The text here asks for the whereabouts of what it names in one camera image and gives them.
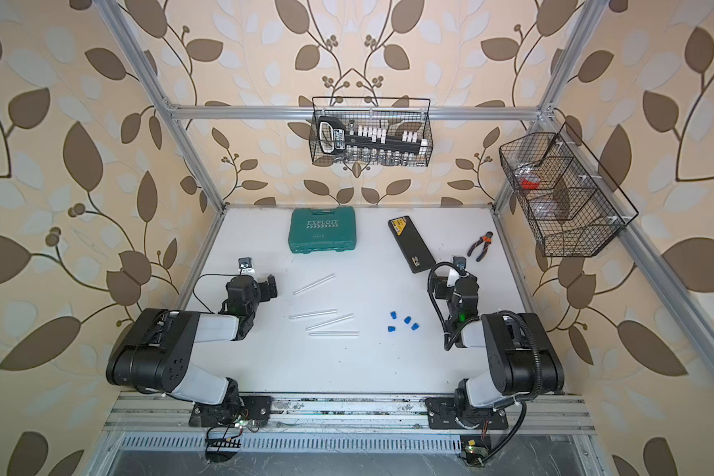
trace white table surface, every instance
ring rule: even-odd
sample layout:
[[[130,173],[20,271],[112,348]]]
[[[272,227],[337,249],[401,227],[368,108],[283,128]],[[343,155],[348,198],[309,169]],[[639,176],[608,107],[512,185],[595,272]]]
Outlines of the white table surface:
[[[244,340],[193,347],[192,363],[235,378],[243,392],[449,393],[462,378],[488,368],[485,349],[444,351],[441,325],[426,294],[428,272],[410,272],[388,227],[388,220],[403,215],[413,220],[437,261],[465,256],[479,236],[494,233],[480,263],[475,260],[480,246],[468,258],[468,271],[479,279],[479,313],[524,311],[488,209],[357,208],[354,251],[309,254],[288,250],[291,214],[292,209],[230,209],[202,271],[236,273],[238,258],[251,257],[257,280],[269,274],[277,280],[278,298],[259,305]],[[331,273],[335,279],[292,295]],[[227,281],[203,277],[196,294],[216,312],[227,298]],[[445,303],[437,303],[446,315]],[[187,308],[205,312],[195,297]],[[288,318],[332,308],[355,317],[318,330],[359,330],[358,338],[313,338],[305,331],[334,316]],[[403,321],[407,316],[410,324]],[[413,323],[417,330],[410,329]],[[390,325],[397,329],[388,332]]]

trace ventilation grille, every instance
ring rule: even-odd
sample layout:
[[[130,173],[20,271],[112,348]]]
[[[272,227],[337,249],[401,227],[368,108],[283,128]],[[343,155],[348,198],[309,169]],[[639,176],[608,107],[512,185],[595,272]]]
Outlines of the ventilation grille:
[[[202,433],[137,432],[127,435],[122,442],[125,451],[202,451]],[[224,433],[224,430],[212,432]],[[311,433],[244,433],[240,437],[240,451],[275,453],[418,453],[457,454],[461,451],[456,435],[341,435]]]

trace yellow label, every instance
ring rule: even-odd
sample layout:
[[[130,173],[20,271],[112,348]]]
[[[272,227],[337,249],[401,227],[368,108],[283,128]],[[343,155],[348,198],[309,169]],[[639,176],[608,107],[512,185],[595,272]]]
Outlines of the yellow label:
[[[397,232],[397,236],[399,236],[402,234],[402,231],[407,224],[407,220],[404,218],[398,218],[396,220],[391,220],[391,224],[394,226],[394,231]]]

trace black cable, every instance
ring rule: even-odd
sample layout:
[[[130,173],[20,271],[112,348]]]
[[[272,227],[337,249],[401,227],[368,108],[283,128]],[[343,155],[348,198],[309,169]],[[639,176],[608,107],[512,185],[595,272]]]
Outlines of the black cable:
[[[199,302],[206,308],[207,311],[209,311],[210,314],[214,314],[214,312],[211,311],[209,306],[204,303],[204,301],[201,300],[199,296],[196,295],[196,286],[199,285],[199,280],[204,277],[204,276],[231,276],[231,277],[236,277],[240,276],[240,273],[238,274],[218,274],[218,273],[206,273],[206,274],[201,274],[198,279],[196,279],[196,284],[193,285],[193,297],[199,300]]]
[[[489,452],[488,455],[484,456],[483,459],[481,459],[481,465],[484,466],[486,462],[488,462],[490,459],[492,459],[493,456],[497,454],[498,451],[500,451],[507,442],[511,440],[515,436],[515,432],[518,431],[519,428],[521,428],[521,424],[524,423],[524,418],[526,417],[526,402],[521,402],[521,414],[518,415],[518,420],[515,421],[515,424],[513,425],[513,428],[510,429],[507,435],[505,435],[505,438],[497,442],[497,445],[492,448],[492,451]]]
[[[537,341],[534,339],[532,330],[529,329],[529,326],[526,325],[526,321],[524,321],[524,319],[520,315],[511,311],[498,311],[496,314],[506,315],[509,318],[518,322],[518,326],[524,331],[524,336],[526,336],[526,340],[529,342],[529,347],[532,351],[532,357],[534,358],[534,385],[532,386],[532,390],[528,394],[515,395],[513,400],[521,402],[533,400],[542,393],[542,361],[540,360],[540,351],[537,348]]]
[[[458,270],[457,266],[454,265],[453,263],[450,263],[449,261],[442,261],[442,262],[440,262],[440,263],[435,264],[435,265],[431,268],[431,270],[428,272],[428,283],[427,283],[427,286],[426,286],[426,290],[428,291],[428,298],[431,300],[431,304],[434,306],[434,310],[436,311],[436,315],[439,317],[439,322],[441,323],[441,330],[445,333],[445,350],[449,350],[449,349],[447,348],[447,343],[449,342],[450,333],[449,333],[449,330],[447,330],[447,326],[445,325],[445,319],[444,319],[444,317],[441,315],[441,311],[439,310],[439,306],[436,304],[436,299],[434,299],[434,290],[433,290],[433,288],[432,288],[432,281],[433,281],[433,279],[434,279],[435,272],[436,272],[436,270],[438,270],[439,268],[441,268],[441,267],[443,267],[443,266],[449,266],[450,268],[452,268],[452,269],[455,270],[455,271]]]

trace leaf pattern wallpaper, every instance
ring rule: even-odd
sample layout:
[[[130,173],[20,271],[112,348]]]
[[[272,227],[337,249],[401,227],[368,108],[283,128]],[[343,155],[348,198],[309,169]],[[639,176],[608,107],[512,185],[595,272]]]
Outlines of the leaf pattern wallpaper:
[[[610,2],[557,119],[629,194],[714,321],[714,0]],[[545,258],[514,197],[503,216],[567,389],[584,395],[614,470],[714,474],[714,380],[622,244]]]
[[[131,71],[90,2],[0,0],[0,474],[84,466],[215,216]]]
[[[248,106],[340,95],[536,106],[583,5],[171,0],[160,9],[164,3],[119,2],[170,100]]]

